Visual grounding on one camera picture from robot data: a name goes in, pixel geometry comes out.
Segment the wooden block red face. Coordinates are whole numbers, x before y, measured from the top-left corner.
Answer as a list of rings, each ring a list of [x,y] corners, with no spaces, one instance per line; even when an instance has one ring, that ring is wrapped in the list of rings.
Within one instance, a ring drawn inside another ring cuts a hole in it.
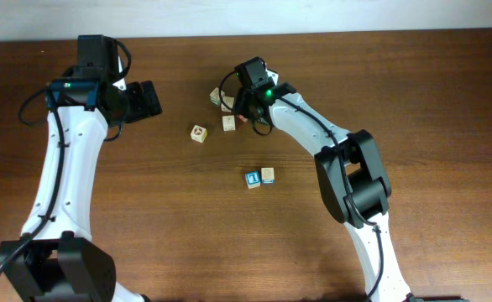
[[[241,115],[241,114],[238,114],[238,115],[237,115],[237,118],[238,118],[239,120],[241,120],[242,122],[248,122],[248,121],[249,121],[246,117],[244,117],[244,116],[243,116],[243,115]]]

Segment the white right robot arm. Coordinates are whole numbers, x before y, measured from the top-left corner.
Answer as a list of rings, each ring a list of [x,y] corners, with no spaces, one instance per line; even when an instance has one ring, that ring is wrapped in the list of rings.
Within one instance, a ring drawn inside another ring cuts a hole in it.
[[[365,300],[416,301],[391,241],[392,188],[372,135],[329,122],[288,83],[242,87],[234,110],[287,133],[313,157],[322,201],[352,238],[364,274]]]

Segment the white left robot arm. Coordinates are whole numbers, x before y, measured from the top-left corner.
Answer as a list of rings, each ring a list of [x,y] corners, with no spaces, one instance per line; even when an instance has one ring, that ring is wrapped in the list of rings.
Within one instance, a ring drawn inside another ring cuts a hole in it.
[[[16,241],[0,244],[5,275],[23,301],[145,301],[117,281],[92,243],[91,201],[109,128],[161,114],[152,81],[126,83],[118,67],[73,68],[42,90],[48,144],[33,208]]]

